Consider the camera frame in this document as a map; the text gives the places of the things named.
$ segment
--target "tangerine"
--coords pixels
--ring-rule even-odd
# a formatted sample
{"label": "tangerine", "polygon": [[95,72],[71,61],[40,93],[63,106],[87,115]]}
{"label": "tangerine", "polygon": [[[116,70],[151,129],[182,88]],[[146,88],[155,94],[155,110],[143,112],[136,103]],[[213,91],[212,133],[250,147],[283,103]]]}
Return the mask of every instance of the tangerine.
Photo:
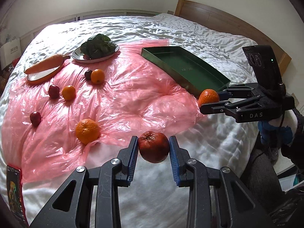
{"label": "tangerine", "polygon": [[201,95],[199,96],[199,107],[201,107],[202,104],[208,104],[208,103],[216,103],[219,102],[219,95],[215,90],[212,89],[206,89],[203,90]]}
{"label": "tangerine", "polygon": [[102,84],[105,81],[105,73],[101,69],[95,69],[91,73],[91,81],[93,84],[98,85]]}
{"label": "tangerine", "polygon": [[69,85],[62,89],[62,96],[66,101],[72,100],[76,97],[75,87]]}
{"label": "tangerine", "polygon": [[99,127],[91,119],[83,119],[76,126],[76,137],[85,145],[98,139],[99,135]]}

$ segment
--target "small orange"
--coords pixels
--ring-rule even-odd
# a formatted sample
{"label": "small orange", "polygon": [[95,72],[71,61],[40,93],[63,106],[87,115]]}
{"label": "small orange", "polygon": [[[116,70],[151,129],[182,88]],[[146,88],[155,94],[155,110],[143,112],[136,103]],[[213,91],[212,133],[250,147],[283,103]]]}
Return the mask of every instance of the small orange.
{"label": "small orange", "polygon": [[101,69],[95,69],[91,73],[91,81],[95,84],[102,84],[105,81],[105,73]]}
{"label": "small orange", "polygon": [[83,119],[76,126],[76,137],[85,145],[98,139],[99,135],[99,127],[91,119]]}
{"label": "small orange", "polygon": [[212,89],[203,90],[203,92],[199,96],[199,107],[201,107],[202,104],[216,103],[216,102],[219,102],[219,95],[215,90]]}
{"label": "small orange", "polygon": [[62,96],[66,101],[72,100],[76,97],[75,87],[69,85],[62,89]]}

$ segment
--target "wooden headboard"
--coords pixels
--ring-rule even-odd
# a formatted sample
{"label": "wooden headboard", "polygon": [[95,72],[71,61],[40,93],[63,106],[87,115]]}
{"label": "wooden headboard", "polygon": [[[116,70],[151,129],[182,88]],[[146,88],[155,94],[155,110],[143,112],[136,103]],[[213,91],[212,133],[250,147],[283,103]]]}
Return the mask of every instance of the wooden headboard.
{"label": "wooden headboard", "polygon": [[291,61],[291,57],[264,33],[247,22],[217,8],[187,0],[178,0],[174,15],[197,22],[218,32],[242,35],[254,40],[259,45],[270,45],[276,55],[281,75],[284,74]]}

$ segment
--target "mattress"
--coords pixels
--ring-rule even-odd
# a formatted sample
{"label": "mattress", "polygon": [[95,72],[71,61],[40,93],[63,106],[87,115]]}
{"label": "mattress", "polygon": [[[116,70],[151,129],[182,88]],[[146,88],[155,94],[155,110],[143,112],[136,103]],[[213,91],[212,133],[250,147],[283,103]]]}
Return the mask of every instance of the mattress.
{"label": "mattress", "polygon": [[[23,71],[37,61],[55,53],[64,55],[97,33],[107,34],[115,43],[143,38],[167,38],[170,45],[181,46],[212,65],[231,80],[231,84],[256,82],[254,72],[242,51],[255,45],[251,39],[219,33],[197,23],[160,14],[154,17],[106,17],[51,25],[27,47],[11,74],[0,100],[0,126],[8,108],[9,89],[13,81],[23,78]],[[238,176],[246,167],[258,133],[256,123],[237,124],[224,114],[208,115],[187,131],[176,134],[180,147],[207,167],[230,167]],[[115,158],[121,147],[99,143],[92,147],[85,166],[93,168]],[[51,180],[25,183],[25,214],[31,223],[52,194],[69,174]],[[6,162],[0,146],[0,193],[6,193]],[[94,200],[91,227],[94,227]],[[134,180],[128,188],[119,188],[122,227],[185,227],[188,188],[178,188],[173,181],[169,157],[160,164],[151,164],[139,155]]]}

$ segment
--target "white paper bag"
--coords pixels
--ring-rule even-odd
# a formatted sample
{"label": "white paper bag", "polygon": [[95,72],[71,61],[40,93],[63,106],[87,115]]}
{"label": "white paper bag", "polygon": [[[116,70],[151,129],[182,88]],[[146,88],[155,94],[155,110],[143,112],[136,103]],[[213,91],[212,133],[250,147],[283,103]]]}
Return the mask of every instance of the white paper bag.
{"label": "white paper bag", "polygon": [[14,39],[4,44],[0,48],[1,70],[18,57],[21,57],[20,39]]}

